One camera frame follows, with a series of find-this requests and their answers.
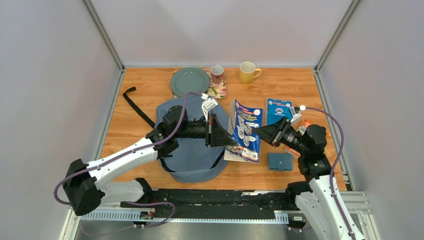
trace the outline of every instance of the floral placemat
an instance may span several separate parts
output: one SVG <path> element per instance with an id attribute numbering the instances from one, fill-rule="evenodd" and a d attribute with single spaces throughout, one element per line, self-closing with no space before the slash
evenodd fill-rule
<path id="1" fill-rule="evenodd" d="M 225 77 L 222 80 L 221 83 L 219 84 L 215 84 L 212 82 L 212 78 L 211 78 L 211 69 L 210 68 L 202 68 L 203 71 L 205 71 L 207 73 L 207 75 L 209 76 L 209 88 L 207 89 L 207 94 L 209 96 L 215 97 L 216 99 L 224 99 L 227 97 L 227 84 L 226 84 L 226 80 Z M 178 98 L 179 96 L 177 96 L 174 92 L 171 91 L 171 98 L 175 99 Z"/>

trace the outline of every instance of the plate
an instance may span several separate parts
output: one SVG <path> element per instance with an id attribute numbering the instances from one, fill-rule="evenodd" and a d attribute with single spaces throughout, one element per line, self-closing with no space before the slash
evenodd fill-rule
<path id="1" fill-rule="evenodd" d="M 172 76 L 169 86 L 176 95 L 183 97 L 188 92 L 206 92 L 209 88 L 209 82 L 208 74 L 202 69 L 186 67 Z"/>

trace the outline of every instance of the gray wall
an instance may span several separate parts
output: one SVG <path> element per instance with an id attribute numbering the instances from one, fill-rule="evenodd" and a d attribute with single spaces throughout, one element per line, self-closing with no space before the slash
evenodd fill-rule
<path id="1" fill-rule="evenodd" d="M 58 239 L 53 188 L 93 157 L 118 77 L 81 1 L 0 1 L 0 239 Z"/>
<path id="2" fill-rule="evenodd" d="M 381 239 L 424 236 L 424 1 L 363 0 L 323 81 Z"/>
<path id="3" fill-rule="evenodd" d="M 126 65 L 315 65 L 351 0 L 93 0 Z"/>

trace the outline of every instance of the table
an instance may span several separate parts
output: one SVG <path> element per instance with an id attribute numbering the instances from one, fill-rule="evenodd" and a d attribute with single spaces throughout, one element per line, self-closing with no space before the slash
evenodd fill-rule
<path id="1" fill-rule="evenodd" d="M 110 127 L 107 132 L 101 157 L 118 152 L 143 138 L 152 128 L 130 107 L 122 94 L 136 87 L 129 97 L 153 120 L 156 121 L 156 107 L 171 98 L 170 79 L 180 68 L 127 68 L 119 97 L 117 99 Z M 266 99 L 292 101 L 295 105 L 306 105 L 322 109 L 322 102 L 315 78 L 310 68 L 262 68 L 262 74 L 249 84 L 238 78 L 238 68 L 225 68 L 228 95 L 218 102 L 228 113 L 230 102 L 239 100 L 252 108 L 264 108 Z M 325 154 L 331 164 L 336 157 L 333 140 L 324 114 L 312 110 L 302 113 L 315 124 L 327 129 Z M 282 146 L 275 148 L 261 143 L 259 163 L 230 161 L 216 178 L 200 183 L 181 183 L 163 170 L 160 162 L 153 161 L 133 168 L 115 181 L 131 181 L 145 178 L 152 188 L 168 189 L 233 189 L 233 190 L 285 190 L 287 184 L 304 181 L 293 159 L 293 171 L 272 171 L 268 169 L 268 153 L 283 153 Z M 340 167 L 335 170 L 340 190 L 346 190 Z"/>

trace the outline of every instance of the mug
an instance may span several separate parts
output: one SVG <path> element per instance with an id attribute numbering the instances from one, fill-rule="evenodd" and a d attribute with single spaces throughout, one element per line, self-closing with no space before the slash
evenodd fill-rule
<path id="1" fill-rule="evenodd" d="M 262 70 L 256 68 L 250 61 L 245 61 L 240 64 L 240 81 L 244 84 L 250 83 L 254 78 L 261 75 Z"/>
<path id="2" fill-rule="evenodd" d="M 220 84 L 225 78 L 224 68 L 219 65 L 214 65 L 210 68 L 210 77 L 214 84 Z"/>

